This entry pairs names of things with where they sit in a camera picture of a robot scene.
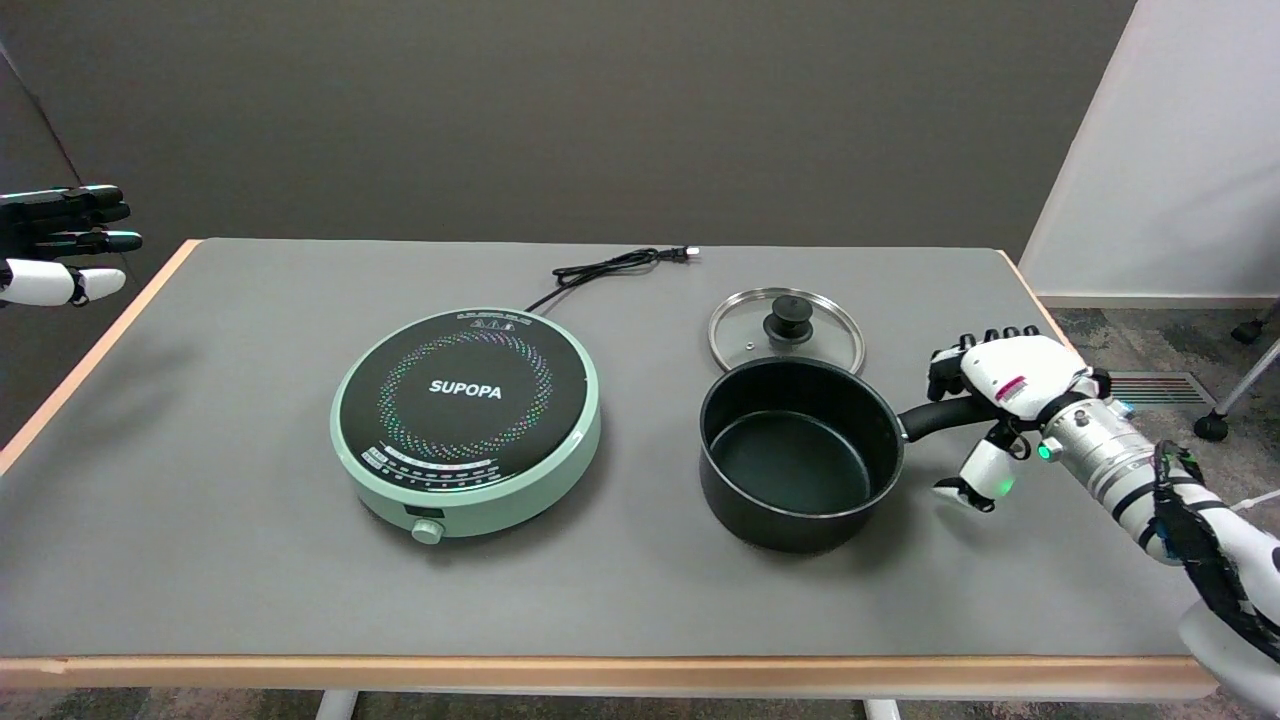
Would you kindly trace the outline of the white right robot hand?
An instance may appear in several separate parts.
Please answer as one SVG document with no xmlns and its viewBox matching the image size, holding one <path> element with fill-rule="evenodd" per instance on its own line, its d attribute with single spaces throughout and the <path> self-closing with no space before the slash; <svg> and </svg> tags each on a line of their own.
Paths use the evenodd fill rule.
<svg viewBox="0 0 1280 720">
<path fill-rule="evenodd" d="M 1053 410 L 1112 395 L 1106 370 L 1085 364 L 1033 325 L 992 329 L 982 341 L 964 334 L 957 345 L 932 355 L 927 378 L 929 401 L 940 404 L 950 395 L 973 398 L 980 420 L 993 423 L 957 474 L 933 486 L 940 497 L 979 512 L 992 511 L 1012 488 L 1018 462 L 1033 452 L 1027 432 L 1041 430 Z"/>
</svg>

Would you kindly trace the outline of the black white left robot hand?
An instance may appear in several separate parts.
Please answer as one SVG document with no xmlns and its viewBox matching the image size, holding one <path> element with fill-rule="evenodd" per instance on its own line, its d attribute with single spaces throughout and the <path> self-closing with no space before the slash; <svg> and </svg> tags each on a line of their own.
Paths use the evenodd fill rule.
<svg viewBox="0 0 1280 720">
<path fill-rule="evenodd" d="M 110 227 L 129 217 L 124 193 L 114 184 L 4 193 L 1 305 L 82 307 L 122 290 L 124 270 L 64 260 L 142 249 L 140 233 Z"/>
</svg>

